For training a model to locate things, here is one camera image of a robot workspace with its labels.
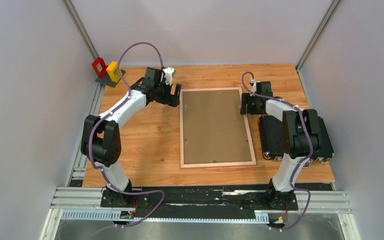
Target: yellow box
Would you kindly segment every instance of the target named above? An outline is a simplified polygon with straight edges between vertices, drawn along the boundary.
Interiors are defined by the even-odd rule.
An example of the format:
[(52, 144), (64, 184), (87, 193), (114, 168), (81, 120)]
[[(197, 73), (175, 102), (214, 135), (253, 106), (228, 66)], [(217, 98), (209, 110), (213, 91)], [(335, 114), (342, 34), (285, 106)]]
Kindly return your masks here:
[(118, 71), (117, 67), (118, 67), (118, 64), (116, 61), (112, 61), (106, 67), (106, 72), (108, 73), (111, 81), (113, 81), (114, 83), (118, 83), (120, 81), (120, 75), (119, 75), (119, 71)]

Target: white wall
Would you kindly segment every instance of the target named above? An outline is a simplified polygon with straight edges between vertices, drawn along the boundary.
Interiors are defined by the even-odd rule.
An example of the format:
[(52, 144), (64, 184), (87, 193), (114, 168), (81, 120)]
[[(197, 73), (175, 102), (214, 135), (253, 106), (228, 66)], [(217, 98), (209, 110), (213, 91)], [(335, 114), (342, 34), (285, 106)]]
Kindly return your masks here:
[(38, 239), (72, 167), (93, 59), (63, 3), (0, 0), (0, 239)]
[(344, 0), (302, 73), (361, 238), (384, 239), (384, 1)]
[[(331, 0), (72, 0), (107, 63), (141, 41), (167, 65), (297, 63)], [(126, 65), (158, 64), (148, 46)]]

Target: wooden table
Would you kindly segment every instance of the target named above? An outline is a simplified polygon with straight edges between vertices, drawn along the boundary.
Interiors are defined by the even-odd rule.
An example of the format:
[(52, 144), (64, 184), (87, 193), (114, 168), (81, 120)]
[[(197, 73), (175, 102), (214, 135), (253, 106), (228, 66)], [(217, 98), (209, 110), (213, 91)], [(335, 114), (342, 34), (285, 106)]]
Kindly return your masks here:
[[(241, 87), (241, 76), (252, 71), (260, 81), (271, 81), (275, 96), (308, 108), (300, 79), (293, 64), (189, 65), (177, 66), (173, 84), (183, 89)], [(126, 80), (133, 84), (143, 77), (145, 67), (124, 68)], [(108, 110), (126, 93), (119, 82), (106, 87), (100, 112)], [(137, 112), (121, 129), (121, 165), (133, 186), (221, 185), (268, 183), (280, 162), (265, 160), (258, 128), (259, 115), (248, 115), (257, 161), (256, 166), (231, 168), (180, 168), (179, 107), (152, 102)], [(335, 181), (329, 163), (313, 163), (303, 169), (297, 182)], [(87, 165), (83, 186), (104, 186), (99, 170)]]

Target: metal floor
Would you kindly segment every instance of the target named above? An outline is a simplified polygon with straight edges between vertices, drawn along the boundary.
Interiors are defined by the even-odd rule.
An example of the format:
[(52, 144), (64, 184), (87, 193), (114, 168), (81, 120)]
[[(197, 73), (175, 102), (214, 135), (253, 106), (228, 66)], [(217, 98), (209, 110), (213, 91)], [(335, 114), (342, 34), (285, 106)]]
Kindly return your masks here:
[[(298, 214), (290, 213), (293, 224)], [(344, 240), (337, 214), (309, 213), (294, 229), (285, 232), (269, 230), (252, 223), (169, 223), (143, 222), (131, 228), (111, 228), (91, 237), (112, 222), (98, 220), (62, 220), (60, 238), (56, 240)]]

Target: empty picture frame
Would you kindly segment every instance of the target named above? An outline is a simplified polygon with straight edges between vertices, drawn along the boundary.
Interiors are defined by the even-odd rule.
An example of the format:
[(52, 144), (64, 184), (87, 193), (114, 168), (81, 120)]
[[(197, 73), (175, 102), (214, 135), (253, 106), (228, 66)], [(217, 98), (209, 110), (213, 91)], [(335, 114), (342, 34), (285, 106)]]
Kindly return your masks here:
[(180, 92), (180, 167), (256, 165), (240, 87)]

